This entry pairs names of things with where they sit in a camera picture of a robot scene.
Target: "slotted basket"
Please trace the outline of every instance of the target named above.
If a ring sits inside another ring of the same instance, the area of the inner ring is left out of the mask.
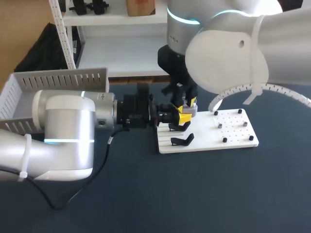
[[[32,102],[39,90],[108,92],[108,69],[12,73],[0,95],[0,129],[18,134],[41,133],[32,119]]]

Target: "white perforated board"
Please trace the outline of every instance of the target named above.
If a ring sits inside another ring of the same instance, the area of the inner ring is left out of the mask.
[[[222,129],[218,128],[219,124],[223,125]],[[172,137],[186,139],[191,133],[194,133],[194,140],[189,146],[172,146]],[[254,137],[253,141],[249,140],[250,136]],[[238,109],[218,111],[217,116],[211,112],[198,112],[185,132],[170,131],[168,124],[160,123],[157,137],[159,152],[162,154],[249,148],[259,145],[245,110],[239,114]]]

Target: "black cable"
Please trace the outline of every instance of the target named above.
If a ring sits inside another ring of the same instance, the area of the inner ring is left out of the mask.
[[[121,132],[128,132],[130,131],[129,128],[121,128],[119,130],[116,130],[112,133],[111,137],[109,138],[108,140],[108,143],[107,143],[107,148],[106,148],[106,154],[105,154],[105,158],[102,162],[102,165],[100,166],[100,168],[82,185],[82,187],[77,191],[75,192],[74,195],[72,195],[68,201],[66,201],[63,205],[61,206],[56,206],[50,199],[50,197],[48,196],[48,194],[35,182],[34,178],[33,177],[30,177],[30,176],[27,176],[26,180],[31,183],[40,193],[41,195],[44,197],[44,199],[46,200],[46,202],[48,203],[48,205],[53,209],[53,210],[62,210],[64,209],[67,204],[75,197],[77,196],[83,189],[85,189],[98,175],[99,173],[102,171],[102,169],[104,168],[106,162],[107,162],[107,159],[108,159],[108,156],[109,156],[109,150],[110,150],[110,144],[112,142],[112,139],[114,136],[116,136],[118,133],[121,133]],[[4,171],[4,172],[8,172],[8,173],[11,173],[11,174],[15,174],[15,175],[18,175],[19,176],[19,173],[20,171],[18,170],[15,170],[15,169],[10,169],[10,168],[7,168],[7,167],[0,167],[0,171]]]

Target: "shelving unit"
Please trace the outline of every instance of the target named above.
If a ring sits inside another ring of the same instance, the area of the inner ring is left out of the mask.
[[[78,68],[107,67],[109,77],[167,75],[157,65],[157,51],[166,45],[166,0],[156,0],[156,14],[144,17],[129,17],[126,0],[106,0],[110,6],[106,14],[100,16],[89,10],[87,15],[78,16],[69,11],[73,4],[67,0],[67,11],[61,17],[58,0],[49,1],[60,38],[62,36],[64,54],[69,51],[71,55],[67,55],[69,68],[75,68],[71,27],[78,26],[83,44]]]
[[[127,14],[126,1],[109,1],[110,7],[104,15],[97,16],[93,11],[87,10],[87,15],[78,16],[74,11],[67,11],[64,15],[65,26],[95,26],[95,25],[133,25],[155,24],[167,22],[166,1],[157,0],[155,15],[142,17],[129,17]]]

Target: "cardboard box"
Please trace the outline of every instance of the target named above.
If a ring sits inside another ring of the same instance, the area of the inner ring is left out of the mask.
[[[129,16],[151,16],[156,14],[156,0],[126,0]]]

